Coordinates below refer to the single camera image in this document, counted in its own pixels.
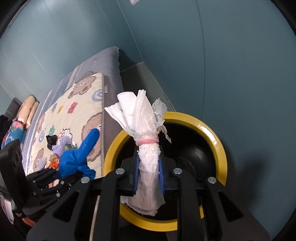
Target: yellow ring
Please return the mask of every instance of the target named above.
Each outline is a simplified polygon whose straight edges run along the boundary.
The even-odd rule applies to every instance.
[[[182,124],[196,130],[207,141],[215,157],[216,178],[225,185],[227,178],[226,154],[221,141],[212,129],[201,120],[184,113],[166,112],[163,118],[165,122]],[[105,158],[104,176],[114,170],[117,156],[129,138],[130,136],[122,130],[111,143]],[[176,219],[161,221],[144,218],[122,203],[120,203],[120,215],[133,225],[146,230],[168,232],[177,230],[178,227]]]

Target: floor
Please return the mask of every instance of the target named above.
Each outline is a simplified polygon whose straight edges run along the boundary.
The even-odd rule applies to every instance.
[[[160,98],[166,104],[168,111],[175,111],[171,102],[161,89],[153,74],[147,68],[145,63],[139,63],[120,73],[124,91],[132,91],[136,95],[138,90],[146,90],[146,96],[150,103]]]

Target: metal screw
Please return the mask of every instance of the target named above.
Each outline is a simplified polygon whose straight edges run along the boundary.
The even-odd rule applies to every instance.
[[[214,184],[214,183],[217,182],[217,179],[214,178],[214,177],[209,177],[209,178],[207,179],[207,181],[208,181],[210,184]]]
[[[174,170],[173,170],[173,172],[175,173],[175,174],[181,174],[182,173],[182,169],[181,168],[175,168]]]
[[[115,172],[116,172],[116,174],[121,175],[121,174],[123,174],[125,172],[125,170],[123,168],[118,168],[118,169],[116,169]]]
[[[89,177],[83,177],[81,178],[81,182],[82,183],[88,183],[90,181],[90,178]]]

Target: beige pillow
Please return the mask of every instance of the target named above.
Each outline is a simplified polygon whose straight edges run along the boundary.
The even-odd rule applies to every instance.
[[[33,104],[32,108],[31,108],[31,111],[29,113],[29,116],[28,116],[28,119],[27,119],[27,122],[26,122],[26,129],[28,129],[29,126],[31,125],[33,116],[35,115],[35,111],[37,110],[38,105],[39,105],[39,102],[35,101],[35,103]]]
[[[33,107],[34,103],[34,96],[30,95],[21,105],[15,119],[23,124],[26,124],[31,108]]]

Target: blue glove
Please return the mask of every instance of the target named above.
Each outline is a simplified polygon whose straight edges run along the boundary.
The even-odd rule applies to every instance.
[[[70,176],[77,171],[82,172],[84,177],[95,178],[96,171],[87,166],[86,157],[95,146],[99,137],[99,130],[92,129],[78,149],[63,152],[59,161],[59,173],[62,178]]]

